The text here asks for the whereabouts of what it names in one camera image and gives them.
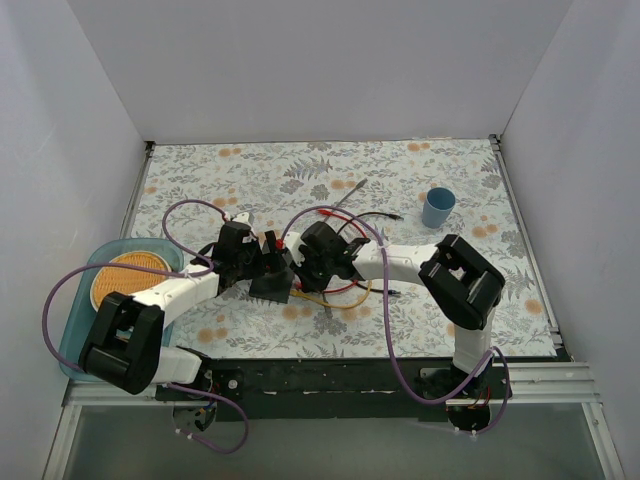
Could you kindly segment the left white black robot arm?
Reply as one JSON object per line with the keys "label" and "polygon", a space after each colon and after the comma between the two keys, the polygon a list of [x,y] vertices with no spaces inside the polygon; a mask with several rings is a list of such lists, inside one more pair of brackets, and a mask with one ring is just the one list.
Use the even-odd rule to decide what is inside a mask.
{"label": "left white black robot arm", "polygon": [[149,289],[105,296],[79,356],[80,368],[130,394],[152,384],[177,383],[193,400],[213,386],[197,352],[163,346],[165,329],[196,305],[248,281],[254,294],[284,303],[293,265],[302,260],[299,235],[259,240],[247,222],[228,221],[217,241],[202,248],[180,272]]}

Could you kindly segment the black network switch box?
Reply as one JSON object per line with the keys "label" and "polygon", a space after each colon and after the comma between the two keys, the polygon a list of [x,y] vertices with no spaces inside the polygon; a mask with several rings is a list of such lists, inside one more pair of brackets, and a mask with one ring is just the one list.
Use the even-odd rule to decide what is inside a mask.
{"label": "black network switch box", "polygon": [[252,280],[249,296],[260,300],[287,304],[294,281],[294,272],[285,269],[277,273],[267,273]]}

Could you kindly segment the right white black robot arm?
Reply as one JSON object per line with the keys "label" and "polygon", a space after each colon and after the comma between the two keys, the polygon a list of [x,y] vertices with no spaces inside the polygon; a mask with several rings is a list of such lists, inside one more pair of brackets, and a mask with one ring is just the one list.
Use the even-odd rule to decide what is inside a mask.
{"label": "right white black robot arm", "polygon": [[454,324],[454,389],[469,398],[486,389],[488,361],[483,356],[490,348],[505,279],[462,237],[448,234],[437,244],[381,247],[364,237],[347,241],[331,226],[316,222],[302,234],[286,233],[283,242],[305,292],[324,290],[334,277],[357,281],[387,277],[425,286]]}

